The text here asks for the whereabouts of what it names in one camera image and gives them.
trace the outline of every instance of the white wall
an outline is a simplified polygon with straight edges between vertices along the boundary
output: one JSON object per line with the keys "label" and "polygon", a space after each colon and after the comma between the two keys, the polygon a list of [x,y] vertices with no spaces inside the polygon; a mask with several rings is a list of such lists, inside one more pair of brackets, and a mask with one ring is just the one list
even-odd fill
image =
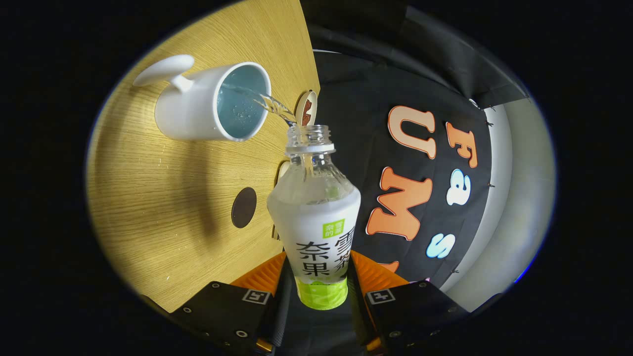
{"label": "white wall", "polygon": [[[553,146],[538,108],[528,99],[503,106],[510,129],[511,160],[499,155],[495,146],[492,147],[495,174],[491,180],[497,187],[491,189],[494,191],[499,187],[495,179],[501,179],[505,184],[500,175],[507,172],[506,165],[510,164],[510,187],[505,207],[495,228],[495,217],[505,194],[489,196],[491,207],[486,206],[484,210],[486,219],[482,219],[480,231],[475,236],[476,243],[473,241],[473,253],[469,250],[468,259],[465,256],[457,268],[460,276],[451,276],[452,280],[449,278],[441,288],[469,311],[492,295],[505,291],[530,264],[547,232],[556,194]],[[500,106],[495,109],[499,115],[491,115],[491,119],[501,123]],[[503,124],[497,127],[495,122],[491,128],[491,141],[502,147],[507,140],[497,134],[493,138],[493,132],[498,128],[503,128]],[[488,243],[482,248],[486,239]]]}

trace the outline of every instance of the green label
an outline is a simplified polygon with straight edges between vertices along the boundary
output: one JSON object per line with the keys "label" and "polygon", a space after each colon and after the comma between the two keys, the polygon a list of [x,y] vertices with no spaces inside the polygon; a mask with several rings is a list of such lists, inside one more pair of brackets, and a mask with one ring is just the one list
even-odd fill
{"label": "green label", "polygon": [[343,233],[343,225],[345,224],[345,219],[341,219],[335,222],[330,222],[328,224],[323,224],[323,238],[333,238],[336,235],[340,235]]}

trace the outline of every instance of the white mug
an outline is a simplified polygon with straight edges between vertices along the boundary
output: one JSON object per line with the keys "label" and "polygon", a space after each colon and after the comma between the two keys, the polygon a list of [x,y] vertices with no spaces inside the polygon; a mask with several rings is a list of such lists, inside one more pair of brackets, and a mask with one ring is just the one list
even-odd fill
{"label": "white mug", "polygon": [[267,111],[251,99],[223,90],[222,84],[271,94],[266,70],[255,62],[210,68],[184,77],[194,58],[180,54],[147,67],[134,80],[145,86],[162,80],[171,84],[160,94],[154,109],[159,130],[178,140],[243,142],[264,124]]}

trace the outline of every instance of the round wooden object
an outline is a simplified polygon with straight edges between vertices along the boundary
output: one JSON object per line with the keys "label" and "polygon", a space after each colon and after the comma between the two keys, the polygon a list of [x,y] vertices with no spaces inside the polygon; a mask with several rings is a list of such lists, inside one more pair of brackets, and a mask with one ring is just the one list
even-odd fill
{"label": "round wooden object", "polygon": [[[87,160],[87,196],[102,249],[139,293],[172,312],[210,281],[230,283],[282,250],[271,239],[266,199],[285,160],[288,126],[269,115],[244,143],[174,141],[154,121],[167,83],[133,87],[149,65],[190,54],[189,72],[255,61],[268,71],[275,98],[293,107],[319,91],[299,0],[248,0],[188,26],[124,76],[99,114]],[[237,194],[252,187],[250,223],[231,221]]]}

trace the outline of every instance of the orange gripper part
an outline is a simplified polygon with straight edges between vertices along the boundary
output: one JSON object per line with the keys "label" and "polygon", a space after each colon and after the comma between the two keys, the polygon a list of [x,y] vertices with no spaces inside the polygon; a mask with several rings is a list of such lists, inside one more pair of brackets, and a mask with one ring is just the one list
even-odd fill
{"label": "orange gripper part", "polygon": [[251,269],[242,277],[233,281],[231,285],[247,289],[256,289],[258,291],[267,291],[271,292],[272,295],[275,296],[284,261],[285,251]]}
{"label": "orange gripper part", "polygon": [[371,258],[365,257],[356,251],[352,251],[351,256],[354,260],[356,275],[358,276],[363,297],[367,292],[404,286],[409,283],[404,278],[374,262]]}

